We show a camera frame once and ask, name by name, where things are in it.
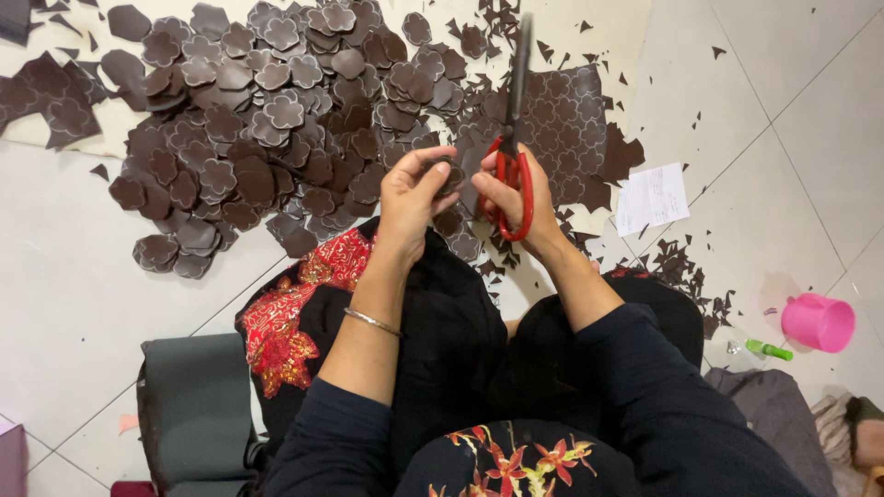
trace pink box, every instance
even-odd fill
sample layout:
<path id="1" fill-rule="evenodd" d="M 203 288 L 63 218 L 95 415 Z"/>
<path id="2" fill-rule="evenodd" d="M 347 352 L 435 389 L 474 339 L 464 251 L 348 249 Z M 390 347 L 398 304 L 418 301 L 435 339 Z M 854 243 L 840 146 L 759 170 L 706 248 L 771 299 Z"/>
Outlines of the pink box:
<path id="1" fill-rule="evenodd" d="M 0 424 L 0 497 L 25 497 L 25 427 Z"/>

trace white tile floor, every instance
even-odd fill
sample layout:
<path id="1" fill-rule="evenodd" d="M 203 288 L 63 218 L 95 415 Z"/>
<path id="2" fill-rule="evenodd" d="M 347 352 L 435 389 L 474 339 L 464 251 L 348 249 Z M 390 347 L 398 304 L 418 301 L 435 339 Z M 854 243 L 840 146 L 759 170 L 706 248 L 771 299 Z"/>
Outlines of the white tile floor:
<path id="1" fill-rule="evenodd" d="M 808 402 L 848 389 L 884 404 L 882 6 L 653 5 L 630 134 L 645 146 L 645 167 L 690 163 L 691 217 L 641 239 L 619 239 L 609 226 L 591 251 L 608 269 L 653 255 L 660 236 L 693 235 L 688 253 L 704 267 L 705 294 L 735 290 L 734 310 L 744 314 L 706 342 L 704 369 L 775 367 L 796 377 Z M 712 46 L 728 53 L 714 60 Z M 244 300 L 290 263 L 257 229 L 202 281 L 147 274 L 128 252 L 152 226 L 117 209 L 106 185 L 84 173 L 93 157 L 9 142 L 0 142 L 0 155 L 0 414 L 27 428 L 30 495 L 106 495 L 118 479 L 148 475 L 138 433 L 117 435 L 119 415 L 135 413 L 138 344 L 230 332 Z M 104 162 L 111 173 L 119 168 Z M 111 224 L 114 236 L 103 229 Z M 855 338 L 839 355 L 787 343 L 778 315 L 762 314 L 810 286 L 857 313 Z M 510 318 L 552 290 L 545 273 L 524 264 L 492 291 Z M 795 359 L 725 353 L 728 338 L 746 337 L 785 343 Z"/>

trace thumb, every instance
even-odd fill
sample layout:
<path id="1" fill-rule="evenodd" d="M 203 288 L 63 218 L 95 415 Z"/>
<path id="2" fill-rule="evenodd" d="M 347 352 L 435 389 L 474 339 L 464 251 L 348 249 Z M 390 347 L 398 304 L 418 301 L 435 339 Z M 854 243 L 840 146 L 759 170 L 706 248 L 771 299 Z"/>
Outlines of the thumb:
<path id="1" fill-rule="evenodd" d="M 520 224 L 522 222 L 522 196 L 519 192 L 504 185 L 487 172 L 474 174 L 472 182 L 480 194 L 485 195 L 488 200 L 503 210 L 511 223 Z"/>
<path id="2" fill-rule="evenodd" d="M 417 183 L 415 191 L 420 196 L 431 199 L 442 188 L 442 185 L 445 184 L 450 173 L 451 165 L 449 163 L 446 161 L 438 162 L 423 175 L 420 182 Z"/>

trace black top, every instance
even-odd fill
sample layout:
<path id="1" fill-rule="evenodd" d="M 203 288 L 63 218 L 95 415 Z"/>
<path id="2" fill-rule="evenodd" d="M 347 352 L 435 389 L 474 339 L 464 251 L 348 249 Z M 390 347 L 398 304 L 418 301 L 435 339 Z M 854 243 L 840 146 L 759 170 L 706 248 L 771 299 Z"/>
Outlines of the black top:
<path id="1" fill-rule="evenodd" d="M 656 328 L 628 303 L 574 341 L 569 367 L 613 406 L 619 452 L 564 424 L 501 421 L 431 442 L 393 482 L 393 412 L 316 378 L 265 495 L 810 495 Z"/>

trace woman's right hand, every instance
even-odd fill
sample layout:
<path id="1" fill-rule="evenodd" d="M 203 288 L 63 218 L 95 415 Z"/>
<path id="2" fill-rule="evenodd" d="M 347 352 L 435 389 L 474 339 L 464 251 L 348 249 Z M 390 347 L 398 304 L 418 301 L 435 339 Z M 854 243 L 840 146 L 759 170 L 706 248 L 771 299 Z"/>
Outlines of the woman's right hand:
<path id="1" fill-rule="evenodd" d="M 534 154 L 527 147 L 519 143 L 519 151 L 528 159 L 528 169 L 531 171 L 531 184 L 534 187 L 534 220 L 528 235 L 522 239 L 522 244 L 536 259 L 543 261 L 544 255 L 551 250 L 560 249 L 562 243 L 570 246 L 568 239 L 559 229 L 555 220 L 553 200 L 550 195 L 549 181 L 546 173 Z M 522 226 L 523 204 L 522 193 L 503 184 L 493 176 L 497 168 L 497 154 L 494 152 L 482 161 L 482 170 L 473 175 L 473 186 L 488 200 L 485 208 L 491 212 L 494 209 L 503 210 L 507 217 L 507 226 L 511 233 L 515 233 Z"/>

